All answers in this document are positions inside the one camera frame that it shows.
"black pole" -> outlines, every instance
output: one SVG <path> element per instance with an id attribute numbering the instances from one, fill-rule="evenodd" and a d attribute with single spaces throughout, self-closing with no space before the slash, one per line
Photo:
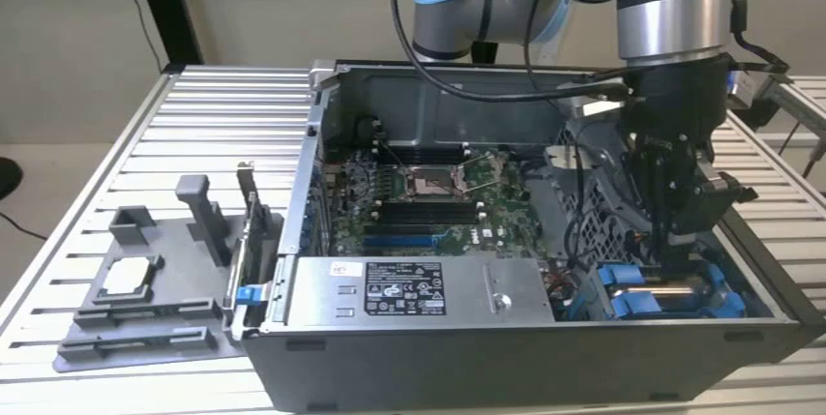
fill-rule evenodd
<path id="1" fill-rule="evenodd" d="M 170 64 L 202 64 L 200 47 L 185 8 L 185 0 L 145 0 L 157 25 Z"/>

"black cable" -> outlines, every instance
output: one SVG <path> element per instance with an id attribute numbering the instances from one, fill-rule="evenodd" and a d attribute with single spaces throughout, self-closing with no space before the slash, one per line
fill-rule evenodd
<path id="1" fill-rule="evenodd" d="M 21 227 L 17 222 L 14 222 L 14 220 L 12 219 L 12 217 L 9 217 L 8 215 L 5 215 L 2 212 L 0 212 L 0 217 L 5 219 L 5 221 L 17 229 L 17 231 L 25 233 L 26 235 L 40 239 L 41 241 L 45 241 L 46 239 L 49 239 L 46 236 L 44 236 L 42 234 L 34 233 L 33 231 L 25 229 L 24 227 Z"/>
<path id="2" fill-rule="evenodd" d="M 620 101 L 628 97 L 627 88 L 624 85 L 617 83 L 588 84 L 584 86 L 527 94 L 480 94 L 472 91 L 464 91 L 427 72 L 424 66 L 415 58 L 413 48 L 404 31 L 404 26 L 401 25 L 399 0 L 389 0 L 389 11 L 392 14 L 392 24 L 396 30 L 396 36 L 399 37 L 401 49 L 404 50 L 408 60 L 411 61 L 412 67 L 433 86 L 436 86 L 445 93 L 461 99 L 479 101 L 481 103 L 529 103 L 535 101 L 545 101 L 548 99 L 572 98 L 587 95 L 605 95 L 607 99 L 611 101 Z"/>
<path id="3" fill-rule="evenodd" d="M 149 39 L 149 33 L 145 29 L 145 20 L 142 18 L 142 8 L 140 7 L 140 2 L 133 0 L 134 7 L 137 8 L 137 18 L 140 20 L 140 29 L 142 30 L 142 36 L 145 37 L 145 43 L 149 44 L 149 50 L 152 51 L 152 57 L 154 57 L 154 65 L 157 66 L 157 73 L 162 72 L 162 68 L 160 66 L 160 57 L 157 56 L 157 51 L 154 50 L 154 44 L 152 44 L 152 40 Z"/>
<path id="4" fill-rule="evenodd" d="M 795 127 L 788 132 L 788 135 L 786 136 L 786 140 L 783 141 L 783 145 L 779 146 L 779 151 L 776 151 L 776 155 L 778 156 L 783 155 L 783 151 L 786 150 L 786 146 L 788 146 L 788 142 L 791 141 L 791 138 L 794 137 L 795 133 L 798 132 L 798 128 L 799 127 L 800 127 L 800 122 L 798 122 L 795 124 Z"/>
<path id="5" fill-rule="evenodd" d="M 774 55 L 774 53 L 771 53 L 766 48 L 748 43 L 746 39 L 743 38 L 742 31 L 734 32 L 734 40 L 736 41 L 736 44 L 739 44 L 739 46 L 743 49 L 746 49 L 748 52 L 751 52 L 754 55 L 756 55 L 758 57 L 760 57 L 763 60 L 768 62 L 774 73 L 784 74 L 786 72 L 788 72 L 788 64 L 783 61 L 783 59 L 780 59 L 776 55 Z M 760 64 L 743 63 L 743 65 L 758 66 Z"/>
<path id="6" fill-rule="evenodd" d="M 528 81 L 531 82 L 532 89 L 535 89 L 536 91 L 541 91 L 541 88 L 539 88 L 539 82 L 536 81 L 536 78 L 535 78 L 535 73 L 532 71 L 531 50 L 528 49 L 531 45 L 532 20 L 535 19 L 535 16 L 536 16 L 537 7 L 539 7 L 539 0 L 532 0 L 531 12 L 528 14 L 528 25 L 525 26 L 525 38 L 523 39 L 523 43 L 521 43 L 521 56 L 525 62 L 525 70 L 528 71 Z M 556 106 L 556 104 L 553 104 L 549 100 L 545 100 L 545 101 L 548 104 L 551 104 L 551 106 L 556 109 L 556 112 L 561 115 L 561 111 L 559 110 L 559 107 Z"/>
<path id="7" fill-rule="evenodd" d="M 816 162 L 815 161 L 808 161 L 808 163 L 806 164 L 806 168 L 803 169 L 803 178 L 808 177 L 808 174 L 811 173 L 811 169 L 814 168 L 814 164 Z"/>

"floor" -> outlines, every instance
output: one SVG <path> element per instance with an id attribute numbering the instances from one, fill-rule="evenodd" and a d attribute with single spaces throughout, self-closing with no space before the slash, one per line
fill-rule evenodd
<path id="1" fill-rule="evenodd" d="M 0 200 L 0 211 L 25 229 L 48 236 L 109 147 L 106 143 L 0 145 L 0 156 L 22 167 L 22 182 Z M 0 220 L 0 302 L 41 245 Z"/>

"metal bracket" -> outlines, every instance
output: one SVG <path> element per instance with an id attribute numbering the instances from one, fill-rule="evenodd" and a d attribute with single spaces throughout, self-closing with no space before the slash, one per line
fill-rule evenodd
<path id="1" fill-rule="evenodd" d="M 335 60 L 316 60 L 309 68 L 309 89 L 320 91 L 337 83 Z"/>

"white wall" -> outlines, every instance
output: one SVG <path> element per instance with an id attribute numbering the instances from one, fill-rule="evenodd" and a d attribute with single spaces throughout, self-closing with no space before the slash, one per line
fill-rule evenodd
<path id="1" fill-rule="evenodd" d="M 0 0 L 0 142 L 112 140 L 156 77 L 132 0 Z"/>
<path id="2" fill-rule="evenodd" d="M 403 56 L 387 0 L 186 2 L 208 62 L 292 67 Z M 795 73 L 826 74 L 822 1 L 750 0 L 750 8 L 750 39 Z M 616 65 L 615 52 L 612 4 L 577 7 L 560 63 Z M 0 0 L 0 58 L 0 142 L 113 139 L 156 77 L 132 0 Z M 520 63 L 519 49 L 503 49 L 500 61 Z"/>

